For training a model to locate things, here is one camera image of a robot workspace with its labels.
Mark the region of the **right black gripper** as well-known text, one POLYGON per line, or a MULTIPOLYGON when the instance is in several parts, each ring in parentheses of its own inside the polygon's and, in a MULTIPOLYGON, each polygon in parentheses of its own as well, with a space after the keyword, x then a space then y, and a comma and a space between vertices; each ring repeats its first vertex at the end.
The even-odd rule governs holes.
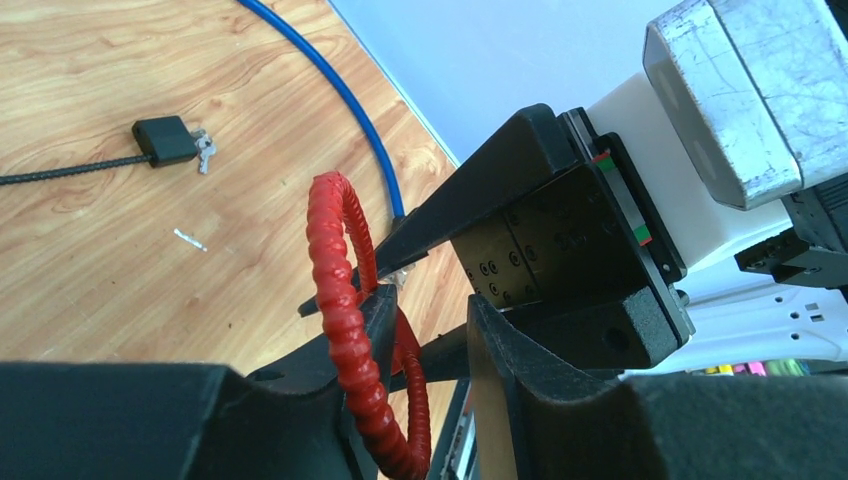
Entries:
POLYGON ((693 335, 684 262, 623 143, 581 107, 514 113, 375 248, 377 276, 450 240, 496 313, 598 378, 693 335))

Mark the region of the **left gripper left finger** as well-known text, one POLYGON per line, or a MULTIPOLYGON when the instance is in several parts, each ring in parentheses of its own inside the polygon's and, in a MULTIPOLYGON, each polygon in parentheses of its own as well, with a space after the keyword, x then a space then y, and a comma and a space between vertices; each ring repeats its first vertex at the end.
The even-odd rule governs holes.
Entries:
POLYGON ((249 375, 209 363, 5 362, 5 479, 373 479, 318 335, 249 375))

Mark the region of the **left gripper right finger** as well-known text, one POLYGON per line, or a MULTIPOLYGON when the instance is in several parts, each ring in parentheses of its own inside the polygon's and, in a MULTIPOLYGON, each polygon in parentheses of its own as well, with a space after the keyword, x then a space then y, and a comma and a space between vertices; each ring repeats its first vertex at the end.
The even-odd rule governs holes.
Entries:
POLYGON ((847 381, 633 376, 600 381, 468 300, 485 479, 843 479, 847 381))

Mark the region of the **red cable lock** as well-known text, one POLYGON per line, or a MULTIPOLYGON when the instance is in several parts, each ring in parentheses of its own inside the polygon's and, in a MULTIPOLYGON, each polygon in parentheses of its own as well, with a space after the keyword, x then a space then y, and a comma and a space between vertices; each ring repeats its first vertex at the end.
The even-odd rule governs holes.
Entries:
POLYGON ((359 309, 378 285, 374 247, 358 196, 342 174, 328 172, 314 178, 306 237, 329 357, 357 430, 385 476, 424 479, 432 452, 430 409, 416 338, 409 335, 394 352, 407 380, 408 426, 402 431, 359 309))

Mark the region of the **red lock keys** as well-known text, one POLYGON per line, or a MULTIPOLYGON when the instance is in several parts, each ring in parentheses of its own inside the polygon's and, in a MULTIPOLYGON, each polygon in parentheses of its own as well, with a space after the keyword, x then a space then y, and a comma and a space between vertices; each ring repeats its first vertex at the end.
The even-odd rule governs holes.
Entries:
POLYGON ((410 265, 404 266, 390 274, 381 278, 381 282, 384 284, 394 285, 398 290, 402 290, 407 283, 408 277, 410 273, 414 270, 416 264, 412 263, 410 265))

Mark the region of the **colourful background boxes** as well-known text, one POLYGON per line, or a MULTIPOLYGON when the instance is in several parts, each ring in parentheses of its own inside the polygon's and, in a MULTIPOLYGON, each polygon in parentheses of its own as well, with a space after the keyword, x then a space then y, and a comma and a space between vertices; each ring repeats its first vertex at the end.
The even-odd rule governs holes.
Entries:
POLYGON ((691 370, 692 374, 703 375, 756 375, 756 376, 810 376, 809 366, 805 361, 797 359, 781 359, 752 361, 738 364, 724 364, 707 367, 701 370, 691 370))

